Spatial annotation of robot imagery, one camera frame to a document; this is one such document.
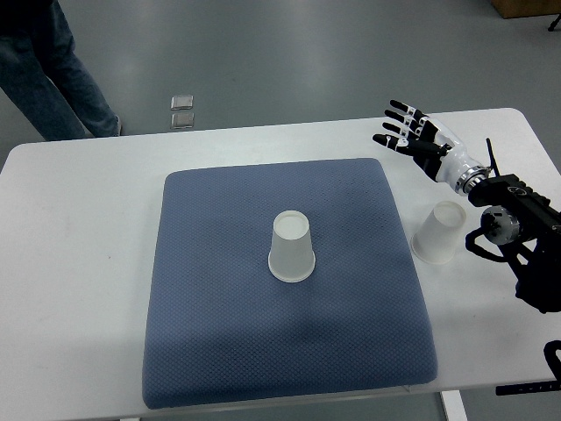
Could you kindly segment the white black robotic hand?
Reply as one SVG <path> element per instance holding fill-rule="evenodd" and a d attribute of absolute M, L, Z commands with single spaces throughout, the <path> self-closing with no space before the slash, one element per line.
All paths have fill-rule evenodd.
<path fill-rule="evenodd" d="M 432 181 L 448 184 L 461 196 L 488 177 L 489 169 L 473 159 L 464 142 L 440 120 L 397 100 L 389 104 L 382 123 L 386 131 L 373 135 L 373 141 L 411 157 Z"/>

